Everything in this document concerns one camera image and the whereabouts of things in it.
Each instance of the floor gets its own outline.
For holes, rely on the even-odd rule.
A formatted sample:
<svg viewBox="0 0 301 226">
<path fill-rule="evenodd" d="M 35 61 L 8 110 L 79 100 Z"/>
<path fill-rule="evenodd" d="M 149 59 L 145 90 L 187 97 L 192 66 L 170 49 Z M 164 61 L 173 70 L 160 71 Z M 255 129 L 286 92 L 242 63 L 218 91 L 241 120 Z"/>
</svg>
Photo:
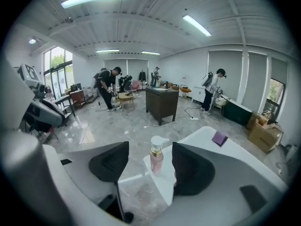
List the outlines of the floor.
<svg viewBox="0 0 301 226">
<path fill-rule="evenodd" d="M 166 117 L 160 127 L 152 115 L 145 112 L 145 91 L 140 92 L 134 103 L 126 103 L 124 111 L 105 111 L 105 104 L 99 106 L 96 100 L 77 110 L 75 118 L 71 115 L 67 127 L 55 130 L 58 139 L 52 138 L 48 144 L 58 153 L 63 153 L 129 141 L 129 161 L 119 179 L 119 189 L 124 211 L 135 214 L 132 225 L 147 225 L 167 207 L 143 164 L 143 158 L 151 148 L 151 138 L 155 135 L 169 138 L 170 143 L 164 145 L 167 147 L 171 142 L 179 141 L 203 126 L 210 126 L 224 132 L 288 183 L 281 147 L 266 155 L 247 140 L 247 131 L 241 125 L 225 118 L 220 119 L 218 112 L 208 116 L 199 109 L 187 110 L 191 116 L 199 118 L 198 121 L 190 121 L 184 111 L 187 107 L 200 108 L 200 105 L 192 103 L 190 99 L 179 98 L 175 122 L 172 122 L 172 116 Z"/>
</svg>

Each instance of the backpack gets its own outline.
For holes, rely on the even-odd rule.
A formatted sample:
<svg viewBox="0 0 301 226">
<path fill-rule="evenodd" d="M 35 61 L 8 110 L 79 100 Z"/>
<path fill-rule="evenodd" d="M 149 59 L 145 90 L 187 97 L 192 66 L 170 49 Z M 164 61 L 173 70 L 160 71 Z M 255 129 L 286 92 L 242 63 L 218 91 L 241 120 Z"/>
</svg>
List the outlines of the backpack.
<svg viewBox="0 0 301 226">
<path fill-rule="evenodd" d="M 208 87 L 212 82 L 213 74 L 209 72 L 202 80 L 202 86 Z"/>
<path fill-rule="evenodd" d="M 109 76 L 111 76 L 111 70 L 107 70 L 107 69 L 100 70 L 99 72 L 97 72 L 96 75 L 93 76 L 92 81 L 91 81 L 91 88 L 94 88 L 94 89 L 95 89 L 95 88 L 97 87 L 97 83 L 98 83 L 98 81 L 99 81 L 99 79 L 100 79 L 100 76 L 101 76 L 101 74 L 102 74 L 103 72 L 105 72 L 105 71 L 109 71 L 109 73 L 110 73 Z"/>
</svg>

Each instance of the man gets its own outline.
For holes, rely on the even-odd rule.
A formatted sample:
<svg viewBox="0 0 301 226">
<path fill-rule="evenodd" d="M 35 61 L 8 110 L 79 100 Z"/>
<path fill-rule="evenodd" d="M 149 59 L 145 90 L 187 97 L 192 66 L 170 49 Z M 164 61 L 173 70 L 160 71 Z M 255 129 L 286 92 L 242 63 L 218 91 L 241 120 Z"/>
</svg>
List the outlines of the man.
<svg viewBox="0 0 301 226">
<path fill-rule="evenodd" d="M 96 86 L 98 88 L 99 93 L 102 95 L 107 107 L 108 111 L 116 111 L 111 104 L 112 93 L 116 94 L 116 76 L 121 73 L 120 67 L 115 67 L 113 70 L 104 70 L 101 71 L 99 77 L 96 80 Z"/>
<path fill-rule="evenodd" d="M 210 104 L 211 104 L 211 99 L 213 96 L 213 93 L 217 92 L 217 81 L 218 78 L 222 78 L 224 77 L 226 74 L 224 69 L 218 69 L 216 71 L 216 74 L 213 76 L 211 84 L 209 84 L 206 89 L 205 89 L 205 99 L 204 102 L 202 104 L 201 107 L 201 111 L 204 111 L 204 114 L 210 115 L 210 113 L 208 112 L 209 108 L 210 108 Z"/>
<path fill-rule="evenodd" d="M 161 76 L 159 75 L 159 71 L 158 71 L 159 69 L 160 69 L 159 67 L 156 67 L 154 70 L 155 85 L 158 82 L 159 78 L 161 78 Z"/>
</svg>

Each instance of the pump dispenser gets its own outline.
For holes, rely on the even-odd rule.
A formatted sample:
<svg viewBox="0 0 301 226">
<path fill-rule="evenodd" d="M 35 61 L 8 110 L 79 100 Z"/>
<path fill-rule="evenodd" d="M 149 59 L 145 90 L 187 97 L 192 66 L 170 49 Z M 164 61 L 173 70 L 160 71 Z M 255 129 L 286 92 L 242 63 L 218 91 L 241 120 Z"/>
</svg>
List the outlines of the pump dispenser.
<svg viewBox="0 0 301 226">
<path fill-rule="evenodd" d="M 169 138 L 163 138 L 160 136 L 153 136 L 151 138 L 151 150 L 150 150 L 150 168 L 152 172 L 158 176 L 161 172 L 163 163 L 162 145 L 169 141 Z"/>
</svg>

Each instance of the door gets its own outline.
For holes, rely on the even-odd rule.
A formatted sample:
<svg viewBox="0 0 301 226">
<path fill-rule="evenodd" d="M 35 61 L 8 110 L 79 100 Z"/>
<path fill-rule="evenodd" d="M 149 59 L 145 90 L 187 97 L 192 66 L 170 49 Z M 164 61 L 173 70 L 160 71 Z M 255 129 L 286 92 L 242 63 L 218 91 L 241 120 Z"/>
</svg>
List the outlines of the door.
<svg viewBox="0 0 301 226">
<path fill-rule="evenodd" d="M 59 99 L 61 97 L 61 92 L 60 92 L 60 88 L 58 85 L 57 72 L 51 73 L 51 79 L 52 79 L 53 90 L 54 90 L 53 93 L 55 95 L 55 98 Z"/>
<path fill-rule="evenodd" d="M 65 89 L 67 89 L 64 68 L 59 70 L 57 73 L 58 73 L 58 84 L 60 86 L 61 95 L 62 95 L 63 93 L 65 93 Z"/>
</svg>

